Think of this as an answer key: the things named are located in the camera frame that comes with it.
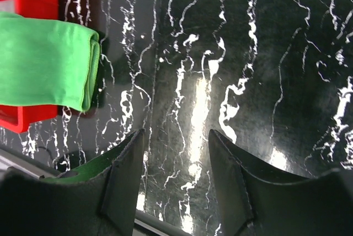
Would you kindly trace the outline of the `green towel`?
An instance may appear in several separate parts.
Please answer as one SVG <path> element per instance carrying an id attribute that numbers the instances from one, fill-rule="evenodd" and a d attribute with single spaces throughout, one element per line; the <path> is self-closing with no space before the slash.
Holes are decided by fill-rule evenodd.
<path id="1" fill-rule="evenodd" d="M 90 109 L 101 55 L 93 29 L 1 12 L 1 104 Z"/>

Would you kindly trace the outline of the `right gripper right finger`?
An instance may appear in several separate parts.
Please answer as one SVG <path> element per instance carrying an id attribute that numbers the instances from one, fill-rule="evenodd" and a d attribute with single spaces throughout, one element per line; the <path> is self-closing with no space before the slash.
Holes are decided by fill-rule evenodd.
<path id="1" fill-rule="evenodd" d="M 352 171 L 305 178 L 208 134 L 225 235 L 352 235 Z"/>

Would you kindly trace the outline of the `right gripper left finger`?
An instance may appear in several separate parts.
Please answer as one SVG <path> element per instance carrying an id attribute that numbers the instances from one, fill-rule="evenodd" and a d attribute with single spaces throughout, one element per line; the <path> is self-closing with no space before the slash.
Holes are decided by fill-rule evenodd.
<path id="1" fill-rule="evenodd" d="M 1 177 L 1 235 L 132 235 L 144 130 L 56 177 L 10 167 Z"/>

